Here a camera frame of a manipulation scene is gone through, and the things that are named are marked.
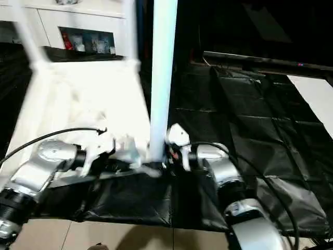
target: black plastic sheet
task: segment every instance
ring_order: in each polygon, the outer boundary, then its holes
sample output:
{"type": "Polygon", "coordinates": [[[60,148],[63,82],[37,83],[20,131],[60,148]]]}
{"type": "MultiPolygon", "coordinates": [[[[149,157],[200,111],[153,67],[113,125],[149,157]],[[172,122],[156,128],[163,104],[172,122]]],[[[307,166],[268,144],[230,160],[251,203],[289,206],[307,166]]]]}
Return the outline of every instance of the black plastic sheet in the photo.
{"type": "MultiPolygon", "coordinates": [[[[54,61],[112,59],[47,49],[54,61]]],[[[0,64],[3,99],[1,149],[10,140],[30,70],[22,50],[0,64]],[[16,109],[6,106],[16,103],[16,109]]],[[[143,62],[142,86],[150,107],[151,64],[143,62]]],[[[179,123],[191,141],[221,142],[252,161],[288,204],[300,233],[326,237],[333,225],[333,142],[286,76],[190,66],[173,76],[169,125],[179,123]]],[[[264,182],[239,165],[263,204],[292,235],[291,222],[264,182]]],[[[36,217],[95,220],[165,227],[227,230],[197,176],[170,166],[160,179],[144,174],[48,190],[36,217]]]]}

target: white cabinet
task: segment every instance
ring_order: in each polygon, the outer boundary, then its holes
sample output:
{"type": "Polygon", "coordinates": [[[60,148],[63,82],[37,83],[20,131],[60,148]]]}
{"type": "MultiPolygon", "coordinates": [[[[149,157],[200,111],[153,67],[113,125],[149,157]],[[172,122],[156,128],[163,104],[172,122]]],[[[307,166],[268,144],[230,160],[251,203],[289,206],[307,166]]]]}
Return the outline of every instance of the white cabinet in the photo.
{"type": "MultiPolygon", "coordinates": [[[[27,13],[29,25],[32,28],[32,32],[37,44],[39,46],[50,46],[37,9],[26,8],[25,10],[27,13]]],[[[15,19],[12,16],[11,6],[0,5],[0,21],[15,22],[15,19]]],[[[1,29],[0,24],[0,41],[5,40],[5,35],[6,34],[4,30],[1,29]]]]}
{"type": "Polygon", "coordinates": [[[125,56],[124,19],[56,10],[38,10],[51,47],[65,48],[59,27],[109,32],[116,54],[125,56]]]}

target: wire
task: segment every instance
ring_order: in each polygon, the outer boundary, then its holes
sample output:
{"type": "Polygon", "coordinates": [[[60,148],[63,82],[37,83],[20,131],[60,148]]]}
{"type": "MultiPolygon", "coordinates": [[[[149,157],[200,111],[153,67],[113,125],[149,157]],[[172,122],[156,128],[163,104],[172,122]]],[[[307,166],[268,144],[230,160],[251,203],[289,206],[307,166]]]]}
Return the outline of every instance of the wire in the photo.
{"type": "Polygon", "coordinates": [[[17,152],[21,151],[22,149],[30,146],[31,144],[34,144],[36,142],[39,142],[43,139],[49,138],[51,136],[57,135],[57,134],[62,134],[62,133],[67,133],[67,132],[71,132],[71,131],[81,131],[81,130],[92,130],[92,131],[96,131],[98,132],[98,134],[102,134],[105,131],[102,131],[100,129],[94,129],[94,128],[71,128],[71,129],[63,129],[63,130],[59,130],[50,134],[46,134],[46,135],[42,135],[36,139],[33,139],[27,143],[24,143],[22,146],[17,147],[15,150],[11,151],[9,154],[7,154],[2,160],[0,160],[0,166],[6,161],[8,160],[11,156],[13,156],[14,154],[16,154],[17,152]]]}
{"type": "MultiPolygon", "coordinates": [[[[195,146],[195,145],[210,145],[213,147],[218,148],[219,150],[223,151],[224,153],[226,153],[229,156],[230,161],[235,165],[235,167],[237,168],[237,170],[239,171],[241,176],[244,176],[244,172],[239,168],[239,166],[237,165],[237,160],[234,156],[232,156],[228,150],[224,149],[223,147],[211,143],[211,142],[192,142],[192,143],[188,143],[182,147],[185,146],[195,146]]],[[[266,183],[266,185],[268,186],[268,188],[272,191],[272,193],[274,194],[274,196],[279,200],[279,202],[281,203],[281,205],[283,206],[284,210],[286,211],[291,223],[292,223],[292,227],[294,229],[294,237],[295,237],[295,244],[292,247],[292,245],[290,246],[291,248],[294,248],[295,250],[298,250],[299,248],[299,241],[300,241],[300,234],[299,234],[299,230],[297,227],[297,223],[295,221],[295,218],[293,216],[293,214],[291,213],[290,209],[288,208],[287,204],[283,201],[283,199],[281,198],[281,196],[278,194],[278,192],[275,190],[275,188],[273,187],[273,185],[268,181],[268,179],[264,176],[264,174],[252,163],[250,162],[248,159],[246,159],[245,157],[243,157],[242,155],[236,154],[237,158],[243,160],[244,162],[246,162],[250,167],[252,167],[255,172],[260,176],[260,178],[266,183]]]]}
{"type": "Polygon", "coordinates": [[[204,58],[204,57],[202,57],[202,60],[209,66],[209,67],[212,67],[208,62],[207,62],[207,60],[204,58]]]}

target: white vertical post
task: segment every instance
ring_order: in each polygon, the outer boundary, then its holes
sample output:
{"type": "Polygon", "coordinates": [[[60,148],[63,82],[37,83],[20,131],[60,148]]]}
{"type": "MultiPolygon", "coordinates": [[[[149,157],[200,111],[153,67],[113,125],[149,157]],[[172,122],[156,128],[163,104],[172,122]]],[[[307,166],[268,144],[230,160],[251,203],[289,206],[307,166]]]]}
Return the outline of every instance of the white vertical post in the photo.
{"type": "Polygon", "coordinates": [[[21,5],[21,1],[11,0],[10,3],[12,4],[12,13],[16,20],[14,24],[29,57],[30,66],[35,67],[38,63],[47,62],[47,56],[44,54],[44,51],[37,46],[34,40],[34,33],[29,29],[28,20],[21,5]]]}
{"type": "Polygon", "coordinates": [[[136,32],[136,5],[135,0],[124,0],[122,9],[125,14],[125,43],[127,47],[127,59],[137,59],[137,32],[136,32]]]}
{"type": "Polygon", "coordinates": [[[177,0],[154,0],[149,158],[163,161],[168,126],[177,0]]]}

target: white shelf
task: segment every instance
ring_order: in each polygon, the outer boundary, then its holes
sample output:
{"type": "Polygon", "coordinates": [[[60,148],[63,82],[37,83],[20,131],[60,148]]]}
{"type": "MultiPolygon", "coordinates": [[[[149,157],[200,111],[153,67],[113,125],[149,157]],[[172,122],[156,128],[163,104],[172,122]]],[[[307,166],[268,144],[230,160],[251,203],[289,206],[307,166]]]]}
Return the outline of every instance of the white shelf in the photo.
{"type": "MultiPolygon", "coordinates": [[[[0,0],[8,6],[10,0],[0,0]]],[[[124,18],[121,0],[80,0],[78,4],[59,5],[56,0],[22,0],[27,8],[67,11],[98,16],[124,18]]]]}

